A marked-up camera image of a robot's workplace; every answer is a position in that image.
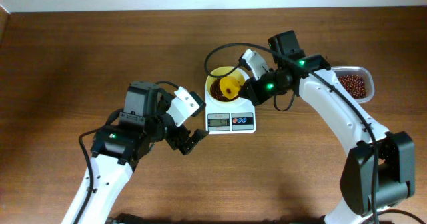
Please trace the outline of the yellow measuring scoop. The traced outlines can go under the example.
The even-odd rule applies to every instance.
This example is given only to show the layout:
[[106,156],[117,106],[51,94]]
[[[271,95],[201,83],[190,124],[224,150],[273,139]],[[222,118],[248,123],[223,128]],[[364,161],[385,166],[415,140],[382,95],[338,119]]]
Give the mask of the yellow measuring scoop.
[[221,92],[226,96],[228,99],[235,99],[238,96],[238,92],[241,88],[240,83],[238,80],[234,77],[222,77],[220,79],[220,89]]

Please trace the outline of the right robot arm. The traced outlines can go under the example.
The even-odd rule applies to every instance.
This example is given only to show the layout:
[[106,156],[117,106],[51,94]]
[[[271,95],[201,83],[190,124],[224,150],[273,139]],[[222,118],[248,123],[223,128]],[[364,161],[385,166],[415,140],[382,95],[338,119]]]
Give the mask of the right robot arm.
[[252,105],[292,91],[326,122],[346,153],[340,178],[342,200],[323,223],[378,223],[379,216],[415,192],[415,146],[404,131],[392,133],[373,119],[344,89],[321,55],[307,56],[293,31],[275,35],[266,49],[270,69],[257,45],[248,44],[239,64],[253,76],[238,95]]

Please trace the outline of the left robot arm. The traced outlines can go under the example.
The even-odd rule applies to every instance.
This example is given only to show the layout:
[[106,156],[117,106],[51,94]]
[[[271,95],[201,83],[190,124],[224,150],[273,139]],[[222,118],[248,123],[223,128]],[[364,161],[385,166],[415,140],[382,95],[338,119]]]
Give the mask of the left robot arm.
[[124,106],[90,131],[93,144],[82,149],[87,169],[63,222],[105,223],[139,161],[156,143],[167,141],[173,150],[191,153],[209,133],[190,131],[184,123],[205,106],[196,92],[184,87],[169,93],[160,82],[130,83]]

